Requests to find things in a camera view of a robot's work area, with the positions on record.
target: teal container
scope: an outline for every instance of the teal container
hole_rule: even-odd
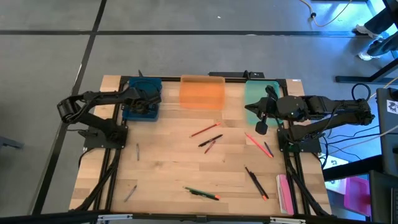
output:
[[[266,87],[270,85],[274,87],[278,98],[280,97],[279,93],[279,84],[276,81],[247,81],[244,87],[244,104],[252,104],[257,103],[260,98],[266,97]],[[246,110],[246,121],[248,124],[257,124],[260,119],[251,111]],[[268,126],[277,126],[276,120],[274,118],[267,118]]]

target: concrete floor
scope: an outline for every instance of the concrete floor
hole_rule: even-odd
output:
[[[100,2],[3,0],[0,29],[91,30]],[[312,4],[319,23],[345,6],[338,2]],[[299,0],[113,0],[106,5],[99,29],[347,31],[372,16],[361,2],[352,3],[324,28],[315,27],[308,15],[308,8]],[[23,150],[0,150],[0,217],[29,212],[60,124],[55,106],[70,94],[87,41],[85,35],[0,35],[0,136],[25,143]],[[145,75],[164,76],[256,70],[269,78],[301,79],[308,95],[351,99],[352,85],[335,83],[335,75],[369,76],[393,59],[390,54],[370,62],[355,57],[370,42],[364,37],[97,36],[80,92],[98,90],[103,75],[135,75],[138,69]],[[380,87],[372,85],[371,89]],[[358,89],[358,96],[365,97],[365,93]],[[371,105],[376,109],[374,100]],[[332,136],[361,129],[364,127],[336,128]],[[79,135],[67,134],[45,213],[67,211],[82,145]],[[379,154],[380,143],[372,141],[348,151],[365,158]],[[342,152],[335,156],[357,159]]]

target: wooden table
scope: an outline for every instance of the wooden table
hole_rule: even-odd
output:
[[[101,91],[118,90],[120,76],[105,75]],[[285,174],[282,153],[279,152],[276,128],[265,136],[246,124],[244,84],[226,83],[226,101],[222,111],[186,110],[180,108],[179,82],[162,82],[162,103],[157,122],[127,122],[126,147],[122,149],[112,212],[174,213],[206,215],[283,215],[280,212],[276,176]],[[290,95],[303,95],[300,80],[287,80]],[[94,114],[111,118],[114,105],[97,106]],[[194,138],[189,135],[217,121],[222,125]],[[266,141],[275,155],[271,159],[244,134],[259,142]],[[204,154],[198,144],[218,134],[224,134],[213,148]],[[136,158],[136,143],[140,146],[140,161]],[[331,212],[319,161],[311,154],[301,153],[305,183],[317,202]],[[79,206],[93,190],[100,175],[104,149],[94,149],[84,156],[77,176],[70,208]],[[269,195],[263,201],[250,177],[247,165]],[[130,190],[137,189],[127,202]],[[192,187],[221,196],[220,201],[192,195],[183,189]],[[105,186],[100,208],[104,208]],[[296,188],[298,209],[302,212],[300,191]]]

